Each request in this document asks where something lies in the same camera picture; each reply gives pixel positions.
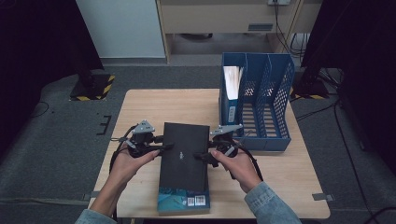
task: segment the power outlet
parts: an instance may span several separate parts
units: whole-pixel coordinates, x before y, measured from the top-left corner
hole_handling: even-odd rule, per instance
[[[290,5],[290,0],[268,0],[268,5],[273,6],[277,2],[279,6]]]

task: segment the white paper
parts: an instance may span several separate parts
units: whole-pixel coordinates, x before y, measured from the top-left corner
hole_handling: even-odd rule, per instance
[[[239,83],[244,69],[238,66],[224,66],[223,69],[227,97],[230,100],[236,100],[238,99]]]

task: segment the black curtain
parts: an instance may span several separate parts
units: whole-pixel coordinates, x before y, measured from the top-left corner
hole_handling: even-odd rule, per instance
[[[1,157],[29,119],[41,89],[77,73],[71,53],[86,69],[103,69],[76,1],[0,1]]]
[[[308,84],[321,67],[344,70],[338,92],[361,146],[377,151],[394,174],[395,8],[394,0],[324,0],[302,63]]]

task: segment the book cover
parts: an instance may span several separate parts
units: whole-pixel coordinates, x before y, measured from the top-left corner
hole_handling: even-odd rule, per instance
[[[163,143],[174,144],[162,155],[160,188],[205,191],[207,164],[194,158],[208,151],[209,126],[165,122]]]
[[[160,187],[157,210],[160,216],[207,214],[210,211],[209,187],[206,184],[204,191]]]

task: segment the black cable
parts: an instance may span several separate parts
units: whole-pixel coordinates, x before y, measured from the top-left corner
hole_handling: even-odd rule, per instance
[[[264,181],[264,179],[262,178],[262,171],[260,170],[259,164],[257,163],[257,160],[254,159],[253,155],[244,147],[240,147],[240,149],[242,149],[242,151],[244,151],[249,157],[251,162],[253,163],[254,168],[256,169],[256,173],[259,176],[259,179],[261,181]]]
[[[308,34],[303,33],[303,40],[305,39],[306,44],[308,44]]]
[[[31,116],[31,117],[30,117],[31,119],[42,116],[43,114],[45,114],[45,113],[50,109],[50,105],[49,105],[48,103],[44,102],[44,101],[40,101],[40,102],[38,102],[38,104],[44,104],[44,105],[47,106],[47,108],[46,108],[46,109],[44,110],[44,112],[42,112],[41,114]]]
[[[381,215],[383,212],[386,212],[388,210],[396,210],[396,207],[386,207],[383,208],[381,210],[379,210],[378,212],[374,213],[371,217],[369,217],[369,219],[367,219],[364,224],[369,224],[373,219],[375,220],[376,217],[378,217],[379,215]]]
[[[359,190],[361,191],[361,197],[363,198],[364,205],[366,206],[367,211],[370,213],[370,215],[373,218],[373,220],[375,221],[375,223],[378,224],[378,221],[375,219],[375,217],[373,215],[373,212],[372,212],[369,204],[367,203],[366,196],[364,195],[364,191],[363,191],[363,188],[361,186],[361,181],[359,180],[359,177],[358,177],[358,172],[356,171],[356,168],[355,168],[355,163],[352,160],[352,156],[350,154],[349,147],[347,146],[347,141],[345,139],[344,132],[343,132],[343,130],[341,128],[340,121],[338,120],[338,116],[337,116],[337,105],[338,105],[338,103],[339,103],[339,100],[336,102],[336,104],[334,104],[334,107],[333,107],[334,117],[335,117],[335,121],[337,123],[338,131],[340,132],[341,137],[343,139],[343,143],[344,143],[344,146],[346,148],[346,153],[347,153],[347,155],[349,157],[349,161],[350,161],[350,163],[352,165],[353,174],[355,175],[356,181],[358,182]]]
[[[340,83],[343,82],[344,79],[344,71],[342,69],[337,68],[338,72],[340,73]]]
[[[111,142],[124,142],[128,140],[128,137],[121,137],[121,138],[110,138]]]
[[[337,90],[339,88],[339,84],[334,82],[332,79],[330,79],[329,77],[323,77],[321,75],[318,75],[318,78],[322,79],[323,81],[325,81],[327,84],[329,84],[332,88],[334,88],[335,90]]]
[[[296,101],[296,100],[300,100],[301,98],[303,98],[303,96],[299,96],[299,97],[296,97],[296,98],[294,98],[294,99],[291,99],[291,100],[290,100],[290,103],[293,103],[293,102]]]
[[[295,49],[293,47],[294,41],[296,42],[297,45],[299,45],[296,36],[297,36],[297,34],[294,34],[293,38],[290,41],[290,52],[292,55],[299,56],[301,58],[301,56],[303,56],[305,54],[305,49],[303,48],[304,42],[303,42],[303,44],[300,45],[301,46],[300,49]]]
[[[303,40],[301,41],[301,48],[300,48],[301,51],[303,51],[304,39],[305,39],[305,34],[303,34]],[[302,57],[303,56],[304,56],[303,54],[300,54],[300,64],[302,63]]]
[[[277,0],[274,0],[275,20],[276,20],[276,37],[279,40],[279,42],[282,44],[283,48],[285,48],[285,50],[288,53],[290,53],[290,50],[288,48],[288,41],[286,40],[285,36],[283,35],[283,32],[280,29],[279,22],[278,22],[278,19],[277,19],[277,15],[278,15],[278,11],[279,11],[278,5],[279,5],[279,3],[277,2]],[[280,39],[277,30],[279,30],[279,32],[282,34],[285,43]]]
[[[297,117],[296,119],[297,119],[297,121],[301,121],[303,119],[306,119],[306,118],[308,118],[308,117],[310,117],[310,116],[312,116],[314,114],[317,114],[318,112],[325,111],[325,110],[331,108],[332,106],[338,104],[338,102],[339,102],[339,100],[337,100],[335,103],[332,103],[331,105],[328,105],[328,106],[326,106],[324,108],[321,108],[320,110],[316,110],[316,111],[301,115],[301,116]]]
[[[324,68],[324,71],[325,71],[325,75],[329,78],[329,79],[331,79],[334,83],[336,83],[337,85],[340,85],[340,83],[335,79],[335,78],[333,78],[332,77],[332,75],[330,75],[330,72],[329,72],[329,69],[328,68]]]

